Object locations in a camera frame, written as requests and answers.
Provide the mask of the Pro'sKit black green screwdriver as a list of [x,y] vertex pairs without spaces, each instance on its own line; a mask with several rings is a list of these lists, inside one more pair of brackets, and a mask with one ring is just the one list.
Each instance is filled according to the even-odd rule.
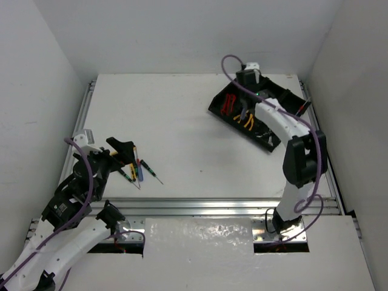
[[142,159],[140,160],[140,164],[154,177],[156,178],[162,185],[164,184],[157,176],[157,174],[151,169],[151,167]]

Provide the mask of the red black folding saw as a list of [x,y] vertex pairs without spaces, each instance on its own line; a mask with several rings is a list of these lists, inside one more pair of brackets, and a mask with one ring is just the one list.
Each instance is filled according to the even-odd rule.
[[220,111],[222,116],[230,116],[233,113],[234,103],[236,101],[236,95],[227,93],[224,104]]

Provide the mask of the yellow needle-nose pliers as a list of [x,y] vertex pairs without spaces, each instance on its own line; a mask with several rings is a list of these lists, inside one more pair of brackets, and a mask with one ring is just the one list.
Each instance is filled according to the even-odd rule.
[[253,113],[249,111],[246,111],[244,116],[242,116],[242,114],[236,115],[233,120],[238,124],[242,124],[242,126],[248,131],[252,131],[253,126],[255,125],[255,117]]

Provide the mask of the large silver open-end wrench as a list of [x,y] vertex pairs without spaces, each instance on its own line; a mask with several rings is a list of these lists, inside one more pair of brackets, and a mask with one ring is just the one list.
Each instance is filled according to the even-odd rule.
[[271,130],[268,130],[264,133],[260,133],[259,135],[257,135],[256,137],[257,138],[267,138],[267,137],[270,137],[273,135],[273,132]]

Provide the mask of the large yellow utility knife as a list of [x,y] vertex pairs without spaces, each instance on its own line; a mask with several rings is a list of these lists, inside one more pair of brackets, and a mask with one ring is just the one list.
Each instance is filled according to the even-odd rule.
[[134,159],[133,154],[133,146],[129,147],[119,147],[119,149],[115,149],[114,152],[111,153],[112,156],[116,156],[117,158],[121,157],[121,159]]

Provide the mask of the blue red screwdriver large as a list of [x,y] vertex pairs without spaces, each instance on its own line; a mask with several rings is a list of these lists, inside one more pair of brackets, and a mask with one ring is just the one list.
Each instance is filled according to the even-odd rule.
[[311,105],[311,98],[307,98],[307,100],[304,102],[304,104],[299,108],[299,110],[296,112],[296,116],[301,117],[303,114],[307,111],[309,106]]

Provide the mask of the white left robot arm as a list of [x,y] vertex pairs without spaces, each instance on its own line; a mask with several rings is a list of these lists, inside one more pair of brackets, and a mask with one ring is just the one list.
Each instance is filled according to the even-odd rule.
[[77,159],[72,173],[55,190],[43,210],[35,233],[16,262],[1,275],[1,290],[54,290],[77,260],[102,240],[129,233],[125,216],[109,201],[95,219],[73,239],[66,238],[102,200],[111,173],[135,160],[131,141],[114,137],[107,143],[115,150],[98,148],[84,134],[66,138]]

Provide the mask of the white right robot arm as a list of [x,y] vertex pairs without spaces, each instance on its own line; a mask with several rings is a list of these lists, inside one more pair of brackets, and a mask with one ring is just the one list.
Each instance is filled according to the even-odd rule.
[[265,97],[254,89],[259,84],[257,69],[236,73],[238,88],[255,105],[255,118],[263,122],[286,147],[283,174],[286,185],[275,207],[272,224],[276,233],[298,224],[302,211],[317,194],[322,174],[327,171],[327,139],[301,117],[288,112],[276,98]]

